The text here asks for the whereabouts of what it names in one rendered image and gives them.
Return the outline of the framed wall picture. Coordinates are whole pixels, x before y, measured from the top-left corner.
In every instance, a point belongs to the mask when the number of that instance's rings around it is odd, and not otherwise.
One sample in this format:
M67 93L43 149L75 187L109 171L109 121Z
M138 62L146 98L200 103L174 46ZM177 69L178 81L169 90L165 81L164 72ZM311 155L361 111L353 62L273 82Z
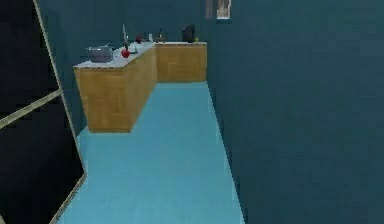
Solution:
M231 0L205 0L205 18L229 19L231 17Z

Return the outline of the grey sink tap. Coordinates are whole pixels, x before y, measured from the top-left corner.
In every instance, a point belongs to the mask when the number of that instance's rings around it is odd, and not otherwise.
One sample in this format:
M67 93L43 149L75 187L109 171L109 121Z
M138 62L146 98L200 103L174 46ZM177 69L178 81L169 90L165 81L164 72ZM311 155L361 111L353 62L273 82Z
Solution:
M128 50L128 35L127 35L127 32L126 32L126 28L125 28L125 24L122 24L122 34L123 34L123 44L124 44L124 47L126 50Z

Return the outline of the black coffee machine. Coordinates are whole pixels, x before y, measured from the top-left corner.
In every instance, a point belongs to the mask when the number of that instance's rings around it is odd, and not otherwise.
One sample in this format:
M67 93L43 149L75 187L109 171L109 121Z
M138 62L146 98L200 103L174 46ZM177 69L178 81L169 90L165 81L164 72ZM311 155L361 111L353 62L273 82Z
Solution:
M190 24L182 29L182 41L193 43L195 39L195 26Z

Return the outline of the wooden corner cupboard pale top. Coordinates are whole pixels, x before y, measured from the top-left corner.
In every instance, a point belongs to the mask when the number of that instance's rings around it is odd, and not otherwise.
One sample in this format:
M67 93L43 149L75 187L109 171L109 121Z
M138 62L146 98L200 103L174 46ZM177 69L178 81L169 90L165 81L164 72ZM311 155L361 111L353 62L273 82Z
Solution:
M189 83L206 81L206 42L157 43L155 52L158 82Z

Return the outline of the grey metal pot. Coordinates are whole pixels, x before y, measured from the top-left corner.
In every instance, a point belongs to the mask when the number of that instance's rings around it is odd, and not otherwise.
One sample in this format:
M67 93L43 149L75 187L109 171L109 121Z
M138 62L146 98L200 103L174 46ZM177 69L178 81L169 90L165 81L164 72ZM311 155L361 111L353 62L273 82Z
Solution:
M107 44L87 48L88 58L93 63L107 63L113 60L113 48Z

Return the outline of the black fridge with pale trim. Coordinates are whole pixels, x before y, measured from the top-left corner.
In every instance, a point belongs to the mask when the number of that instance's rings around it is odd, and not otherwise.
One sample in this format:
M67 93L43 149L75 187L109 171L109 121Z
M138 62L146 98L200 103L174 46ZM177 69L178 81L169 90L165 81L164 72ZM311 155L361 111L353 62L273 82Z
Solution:
M85 177L37 0L0 0L0 224L55 224Z

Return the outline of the wooden counter cupboard pale top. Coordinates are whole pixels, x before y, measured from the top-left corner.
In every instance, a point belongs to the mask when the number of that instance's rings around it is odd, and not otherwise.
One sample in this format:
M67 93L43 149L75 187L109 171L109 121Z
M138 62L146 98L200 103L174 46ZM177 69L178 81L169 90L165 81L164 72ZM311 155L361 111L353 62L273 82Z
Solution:
M154 43L128 58L73 67L90 132L130 132L157 83Z

